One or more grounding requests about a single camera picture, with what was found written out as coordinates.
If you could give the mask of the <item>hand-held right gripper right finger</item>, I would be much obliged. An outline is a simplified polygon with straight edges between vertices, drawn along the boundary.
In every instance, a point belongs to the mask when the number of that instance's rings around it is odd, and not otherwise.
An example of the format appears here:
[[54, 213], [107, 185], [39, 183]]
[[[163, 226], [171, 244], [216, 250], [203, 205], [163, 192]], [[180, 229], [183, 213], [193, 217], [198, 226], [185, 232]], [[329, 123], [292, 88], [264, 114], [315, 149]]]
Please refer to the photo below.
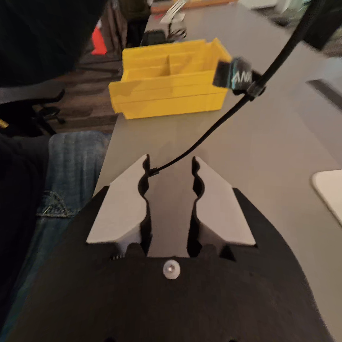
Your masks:
[[213, 245], [220, 257], [233, 257], [230, 246], [257, 247], [233, 186], [200, 157], [192, 158], [196, 195], [187, 238], [187, 253], [197, 257]]

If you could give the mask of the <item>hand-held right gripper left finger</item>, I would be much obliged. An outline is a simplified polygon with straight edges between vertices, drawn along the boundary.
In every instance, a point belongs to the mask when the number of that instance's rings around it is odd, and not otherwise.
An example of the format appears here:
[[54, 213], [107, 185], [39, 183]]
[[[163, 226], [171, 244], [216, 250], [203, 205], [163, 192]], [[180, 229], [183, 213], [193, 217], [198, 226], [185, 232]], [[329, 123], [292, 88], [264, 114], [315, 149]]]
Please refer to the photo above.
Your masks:
[[141, 246], [145, 255], [152, 241], [148, 200], [150, 157], [143, 155], [113, 180], [105, 194], [87, 237], [87, 244], [114, 243], [121, 254], [131, 243]]

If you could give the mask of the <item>yellow plastic bin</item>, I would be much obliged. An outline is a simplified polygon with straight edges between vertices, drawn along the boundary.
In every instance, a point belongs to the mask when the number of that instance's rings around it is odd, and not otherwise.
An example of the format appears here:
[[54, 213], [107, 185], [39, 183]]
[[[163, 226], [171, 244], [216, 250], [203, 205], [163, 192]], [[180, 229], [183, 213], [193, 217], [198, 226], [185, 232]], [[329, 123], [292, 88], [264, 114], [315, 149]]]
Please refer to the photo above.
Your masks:
[[232, 57], [218, 38], [124, 49], [122, 78], [108, 86], [113, 110], [126, 119], [220, 110], [228, 91], [213, 85], [220, 61]]

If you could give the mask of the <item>person's left forearm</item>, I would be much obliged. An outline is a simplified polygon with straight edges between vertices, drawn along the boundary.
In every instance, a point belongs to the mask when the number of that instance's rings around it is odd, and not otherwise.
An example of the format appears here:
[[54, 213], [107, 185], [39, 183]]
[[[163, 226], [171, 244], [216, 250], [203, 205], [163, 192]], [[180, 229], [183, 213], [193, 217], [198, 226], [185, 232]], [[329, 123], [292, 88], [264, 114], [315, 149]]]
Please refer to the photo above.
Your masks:
[[106, 3], [104, 0], [1, 0], [1, 87], [38, 84], [73, 70]]

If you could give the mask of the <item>person's legs in jeans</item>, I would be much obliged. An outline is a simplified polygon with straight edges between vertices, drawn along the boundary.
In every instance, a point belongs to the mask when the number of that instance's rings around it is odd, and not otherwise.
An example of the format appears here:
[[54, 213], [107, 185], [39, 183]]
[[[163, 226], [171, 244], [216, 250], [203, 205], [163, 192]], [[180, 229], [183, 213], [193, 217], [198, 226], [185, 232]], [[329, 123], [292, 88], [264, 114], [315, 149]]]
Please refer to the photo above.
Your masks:
[[36, 209], [35, 231], [15, 286], [16, 300], [27, 297], [39, 268], [73, 218], [92, 199], [111, 137], [91, 130], [24, 143], [44, 162], [45, 184]]

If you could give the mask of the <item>orange cone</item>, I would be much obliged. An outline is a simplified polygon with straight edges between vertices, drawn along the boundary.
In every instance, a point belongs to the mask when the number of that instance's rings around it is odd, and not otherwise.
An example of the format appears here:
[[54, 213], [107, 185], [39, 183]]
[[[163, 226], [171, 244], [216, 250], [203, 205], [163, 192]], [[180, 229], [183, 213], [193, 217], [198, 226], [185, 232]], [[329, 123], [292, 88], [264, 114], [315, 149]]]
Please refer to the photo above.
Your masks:
[[93, 56], [104, 56], [107, 54], [107, 48], [105, 45], [103, 35], [101, 33], [101, 27], [102, 27], [102, 22], [101, 22], [101, 19], [99, 19], [91, 37], [92, 45], [93, 45], [93, 50], [91, 51], [91, 55]]

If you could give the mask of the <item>black electronics box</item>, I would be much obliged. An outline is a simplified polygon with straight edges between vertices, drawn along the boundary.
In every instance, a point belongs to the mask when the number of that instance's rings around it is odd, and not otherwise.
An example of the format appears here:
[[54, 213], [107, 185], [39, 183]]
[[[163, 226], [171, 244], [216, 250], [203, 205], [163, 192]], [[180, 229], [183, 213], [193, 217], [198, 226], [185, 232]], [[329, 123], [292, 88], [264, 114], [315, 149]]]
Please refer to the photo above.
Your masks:
[[162, 29], [148, 30], [143, 33], [140, 46], [161, 45], [168, 43], [165, 31]]

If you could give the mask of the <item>wooden desk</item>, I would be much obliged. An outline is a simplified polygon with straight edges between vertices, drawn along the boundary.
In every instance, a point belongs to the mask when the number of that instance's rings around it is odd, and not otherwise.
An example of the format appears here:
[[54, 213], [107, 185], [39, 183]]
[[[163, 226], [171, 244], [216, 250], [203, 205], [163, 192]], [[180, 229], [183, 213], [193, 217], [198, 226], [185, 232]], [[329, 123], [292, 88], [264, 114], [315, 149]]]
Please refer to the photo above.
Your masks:
[[[196, 1], [186, 1], [182, 9], [195, 9], [204, 8], [208, 6], [221, 6], [227, 5], [229, 3], [237, 3], [238, 0], [196, 0]], [[171, 8], [176, 1], [157, 1], [152, 2], [151, 13], [152, 14], [162, 14], [166, 13], [169, 8]]]

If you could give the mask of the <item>black office chair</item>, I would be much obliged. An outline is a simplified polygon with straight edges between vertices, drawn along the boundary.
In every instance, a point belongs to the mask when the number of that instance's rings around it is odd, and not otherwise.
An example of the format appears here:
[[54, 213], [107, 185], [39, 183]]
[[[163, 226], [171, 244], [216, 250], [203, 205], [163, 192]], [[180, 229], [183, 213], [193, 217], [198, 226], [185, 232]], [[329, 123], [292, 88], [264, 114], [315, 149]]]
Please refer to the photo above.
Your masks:
[[321, 51], [342, 23], [342, 1], [326, 0], [303, 41]]

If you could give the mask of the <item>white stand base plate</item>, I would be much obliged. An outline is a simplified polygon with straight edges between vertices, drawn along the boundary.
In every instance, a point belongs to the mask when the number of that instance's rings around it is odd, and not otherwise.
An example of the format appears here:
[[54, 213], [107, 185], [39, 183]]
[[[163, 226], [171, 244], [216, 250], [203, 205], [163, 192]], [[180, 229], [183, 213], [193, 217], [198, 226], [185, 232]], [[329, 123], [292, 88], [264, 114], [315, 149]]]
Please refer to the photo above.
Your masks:
[[342, 170], [321, 171], [311, 178], [312, 187], [342, 225]]

